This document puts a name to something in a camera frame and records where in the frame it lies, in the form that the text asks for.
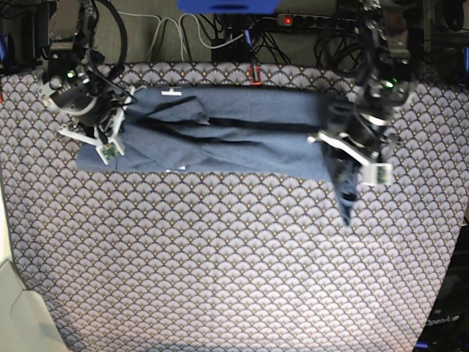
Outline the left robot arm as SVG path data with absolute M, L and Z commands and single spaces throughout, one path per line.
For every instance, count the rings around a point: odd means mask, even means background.
M 340 159 L 364 169 L 386 169 L 382 148 L 397 139 L 385 131 L 410 97 L 413 82 L 407 23 L 395 1 L 362 1 L 354 15 L 347 24 L 345 12 L 338 10 L 318 43 L 326 68 L 351 79 L 360 94 L 354 101 L 332 98 L 327 128 L 309 139 L 328 144 Z

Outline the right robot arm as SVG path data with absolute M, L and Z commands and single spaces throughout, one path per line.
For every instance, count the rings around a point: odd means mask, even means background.
M 128 52 L 128 34 L 117 9 L 101 3 L 119 30 L 120 54 L 108 73 L 98 67 L 104 61 L 95 50 L 100 20 L 96 1 L 60 1 L 49 21 L 48 66 L 40 76 L 40 99 L 52 111 L 74 117 L 85 136 L 106 149 L 115 141 L 124 108 L 135 102 L 133 93 L 116 83 L 123 73 Z

